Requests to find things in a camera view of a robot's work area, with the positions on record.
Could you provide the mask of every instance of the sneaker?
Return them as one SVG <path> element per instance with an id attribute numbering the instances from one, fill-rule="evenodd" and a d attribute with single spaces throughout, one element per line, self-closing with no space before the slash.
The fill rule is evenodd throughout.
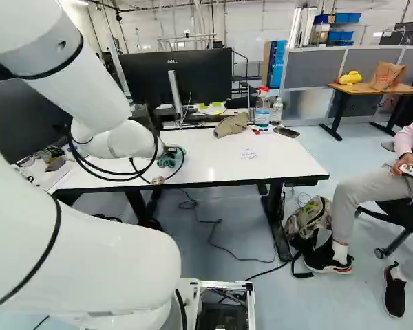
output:
<path id="1" fill-rule="evenodd" d="M 385 294 L 384 294 L 384 307 L 388 315 L 393 318 L 402 318 L 405 312 L 405 284 L 407 282 L 393 279 L 390 273 L 399 264 L 395 263 L 387 268 L 384 268 L 384 281 L 385 281 Z"/>
<path id="2" fill-rule="evenodd" d="M 315 273 L 353 273 L 352 256 L 347 255 L 347 263 L 343 265 L 333 259 L 334 255 L 332 237 L 330 237 L 322 246 L 317 248 L 313 254 L 304 257 L 304 264 Z"/>

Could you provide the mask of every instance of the hand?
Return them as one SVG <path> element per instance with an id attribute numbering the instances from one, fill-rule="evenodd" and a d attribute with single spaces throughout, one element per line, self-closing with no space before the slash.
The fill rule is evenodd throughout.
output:
<path id="1" fill-rule="evenodd" d="M 396 163 L 394 163 L 394 165 L 392 166 L 392 168 L 390 169 L 390 172 L 393 175 L 402 175 L 401 170 L 399 169 L 401 167 L 401 165 L 413 165 L 413 154 L 411 153 L 406 153 L 404 154 L 404 156 L 402 156 L 401 159 L 399 159 Z"/>

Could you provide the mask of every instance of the light blue floor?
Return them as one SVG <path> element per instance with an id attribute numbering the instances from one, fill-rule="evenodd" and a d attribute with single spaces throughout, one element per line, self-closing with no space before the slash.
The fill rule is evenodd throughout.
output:
<path id="1" fill-rule="evenodd" d="M 295 195 L 308 193 L 332 198 L 337 182 L 379 167 L 392 154 L 380 147 L 391 137 L 369 124 L 341 125 L 342 142 L 335 141 L 318 126 L 295 127 L 299 140 L 330 173 L 330 179 L 313 187 L 296 188 Z M 293 155 L 285 155 L 293 162 Z M 287 188 L 285 217 L 297 207 L 297 200 Z M 215 242 L 233 250 L 242 258 L 271 259 L 273 242 L 260 205 L 256 187 L 240 186 L 188 190 L 200 201 L 201 221 L 223 219 Z M 239 262 L 226 252 L 207 245 L 209 224 L 195 222 L 193 211 L 179 210 L 185 196 L 168 190 L 162 196 L 157 218 L 176 240 L 182 252 L 182 275 L 205 280 L 236 281 L 279 265 Z M 377 209 L 373 203 L 367 207 Z M 104 213 L 135 223 L 135 217 L 122 193 L 86 195 L 76 208 L 90 214 Z M 402 320 L 390 318 L 382 306 L 382 268 L 392 260 L 404 261 L 413 256 L 413 238 L 406 241 L 391 260 L 380 261 L 373 249 L 385 247 L 400 228 L 361 216 L 355 223 L 351 254 L 355 257 L 351 276 L 320 275 L 298 280 L 286 266 L 277 272 L 256 278 L 255 299 L 257 329 L 413 329 L 413 283 L 407 286 L 407 311 Z M 43 316 L 14 317 L 0 315 L 0 329 L 31 330 Z M 39 330 L 73 329 L 60 321 L 50 320 Z"/>

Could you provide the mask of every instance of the person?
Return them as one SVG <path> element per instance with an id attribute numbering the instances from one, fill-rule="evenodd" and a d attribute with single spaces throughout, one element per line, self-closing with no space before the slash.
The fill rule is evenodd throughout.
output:
<path id="1" fill-rule="evenodd" d="M 305 260 L 314 272 L 352 273 L 352 256 L 348 254 L 353 233 L 354 212 L 365 201 L 387 201 L 410 197 L 413 199 L 413 179 L 403 177 L 399 167 L 413 165 L 413 123 L 394 137 L 398 159 L 393 164 L 365 175 L 342 181 L 335 189 L 332 205 L 332 238 Z M 394 263 L 383 271 L 386 281 L 384 305 L 396 318 L 405 311 L 405 284 L 413 281 L 413 258 L 399 265 Z"/>

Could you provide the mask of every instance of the smartphone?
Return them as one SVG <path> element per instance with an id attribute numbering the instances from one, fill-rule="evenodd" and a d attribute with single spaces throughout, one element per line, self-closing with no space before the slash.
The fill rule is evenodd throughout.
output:
<path id="1" fill-rule="evenodd" d="M 300 135 L 300 133 L 298 133 L 297 131 L 293 131 L 292 129 L 285 129 L 284 127 L 275 127 L 273 130 L 277 134 L 282 134 L 292 139 Z"/>

